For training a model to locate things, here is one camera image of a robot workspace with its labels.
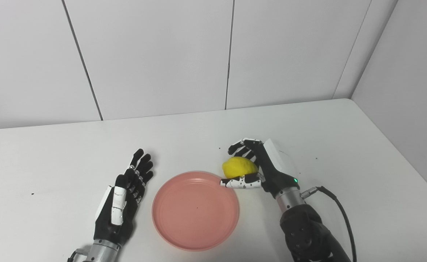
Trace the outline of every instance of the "cable connector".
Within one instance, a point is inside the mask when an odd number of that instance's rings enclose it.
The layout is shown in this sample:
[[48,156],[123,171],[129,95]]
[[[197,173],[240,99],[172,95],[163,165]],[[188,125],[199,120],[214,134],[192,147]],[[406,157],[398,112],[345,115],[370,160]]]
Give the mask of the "cable connector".
[[317,192],[317,191],[318,191],[317,187],[314,186],[314,187],[311,187],[311,188],[307,189],[306,191],[302,192],[300,194],[300,196],[302,199],[306,199],[306,198],[312,196],[313,194],[315,194],[315,192]]

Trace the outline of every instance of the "black cable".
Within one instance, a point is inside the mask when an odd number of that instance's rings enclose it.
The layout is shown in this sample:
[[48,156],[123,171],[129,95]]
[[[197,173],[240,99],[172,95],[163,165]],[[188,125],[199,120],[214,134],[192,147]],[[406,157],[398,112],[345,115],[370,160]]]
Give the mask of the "black cable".
[[326,189],[324,186],[317,186],[317,189],[320,192],[327,195],[328,197],[330,197],[331,199],[333,199],[333,201],[335,201],[336,204],[338,205],[338,207],[340,208],[341,214],[343,215],[343,218],[344,218],[344,222],[346,223],[346,227],[348,229],[348,234],[350,236],[351,252],[353,253],[353,262],[357,262],[358,258],[356,256],[356,245],[354,243],[353,230],[351,229],[350,220],[348,219],[348,216],[346,215],[346,212],[345,212],[343,206],[341,205],[340,201],[338,201],[335,194],[330,192],[330,190]]
[[73,262],[75,255],[76,255],[76,251],[73,251],[73,253],[71,254],[71,256],[69,256],[69,258],[67,259],[67,262]]

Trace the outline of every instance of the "robotic arm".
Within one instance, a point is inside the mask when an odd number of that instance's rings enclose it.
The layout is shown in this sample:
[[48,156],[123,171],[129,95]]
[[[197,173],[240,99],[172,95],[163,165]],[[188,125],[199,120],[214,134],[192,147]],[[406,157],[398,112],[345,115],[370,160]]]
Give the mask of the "robotic arm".
[[338,204],[350,233],[353,262],[356,262],[354,239],[348,217],[336,196],[323,186],[300,192],[298,180],[279,171],[272,161],[280,161],[271,141],[265,144],[256,139],[242,139],[230,146],[228,154],[246,157],[262,168],[262,173],[247,174],[233,179],[222,179],[220,184],[231,188],[257,188],[272,194],[282,211],[280,227],[293,259],[300,262],[350,262],[340,243],[323,225],[319,214],[304,199],[321,191]]
[[89,251],[77,249],[76,255],[87,256],[86,262],[114,262],[119,250],[134,231],[133,220],[145,193],[147,182],[153,177],[151,156],[139,149],[134,153],[125,174],[117,176],[115,186],[109,186],[96,213],[94,242]]

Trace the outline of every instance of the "white finger cover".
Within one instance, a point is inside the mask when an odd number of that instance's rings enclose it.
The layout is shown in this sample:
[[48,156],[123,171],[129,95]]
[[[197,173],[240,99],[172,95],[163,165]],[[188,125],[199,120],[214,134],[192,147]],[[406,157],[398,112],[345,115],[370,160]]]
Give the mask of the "white finger cover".
[[221,179],[220,180],[220,186],[225,186],[228,188],[243,188],[243,189],[261,188],[262,187],[260,185],[260,179],[257,178],[257,181],[246,183],[244,181],[244,176],[233,178],[233,179]]
[[126,189],[116,186],[113,191],[112,202],[112,224],[121,226],[123,224],[123,210],[126,206]]

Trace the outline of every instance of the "pink plate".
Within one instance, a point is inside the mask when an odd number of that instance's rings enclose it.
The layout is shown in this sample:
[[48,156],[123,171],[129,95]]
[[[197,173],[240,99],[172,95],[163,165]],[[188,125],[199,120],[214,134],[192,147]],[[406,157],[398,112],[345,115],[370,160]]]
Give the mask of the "pink plate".
[[235,192],[206,172],[170,179],[155,196],[152,219],[159,234],[179,249],[202,251],[227,239],[235,229],[239,205]]

